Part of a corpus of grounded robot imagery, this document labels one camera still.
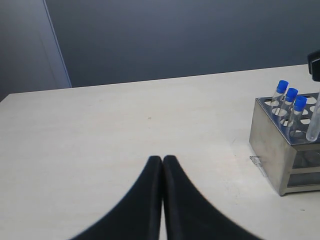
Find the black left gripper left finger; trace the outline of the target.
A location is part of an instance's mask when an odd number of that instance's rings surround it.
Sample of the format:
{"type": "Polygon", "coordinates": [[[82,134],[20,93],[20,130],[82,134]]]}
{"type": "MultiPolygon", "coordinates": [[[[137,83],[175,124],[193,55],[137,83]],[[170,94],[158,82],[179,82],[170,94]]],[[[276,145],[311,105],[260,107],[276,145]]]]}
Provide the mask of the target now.
{"type": "Polygon", "coordinates": [[[118,204],[74,240],[158,240],[163,199],[163,162],[150,156],[118,204]]]}

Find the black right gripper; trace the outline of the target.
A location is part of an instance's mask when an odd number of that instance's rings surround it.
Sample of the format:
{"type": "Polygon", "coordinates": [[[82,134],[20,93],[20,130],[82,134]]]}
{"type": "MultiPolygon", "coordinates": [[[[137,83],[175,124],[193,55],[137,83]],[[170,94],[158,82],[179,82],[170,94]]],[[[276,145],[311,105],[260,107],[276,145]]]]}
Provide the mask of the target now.
{"type": "Polygon", "coordinates": [[[315,82],[320,81],[320,50],[314,51],[307,56],[308,72],[315,82]]]}

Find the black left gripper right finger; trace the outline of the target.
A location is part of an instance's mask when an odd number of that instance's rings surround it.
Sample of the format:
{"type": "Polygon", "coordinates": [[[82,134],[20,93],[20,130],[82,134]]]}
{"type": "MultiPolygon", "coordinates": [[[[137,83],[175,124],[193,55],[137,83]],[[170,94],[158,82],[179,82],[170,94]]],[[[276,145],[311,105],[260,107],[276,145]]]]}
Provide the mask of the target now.
{"type": "Polygon", "coordinates": [[[163,204],[168,240],[258,240],[198,191],[174,155],[163,159],[163,204]]]}

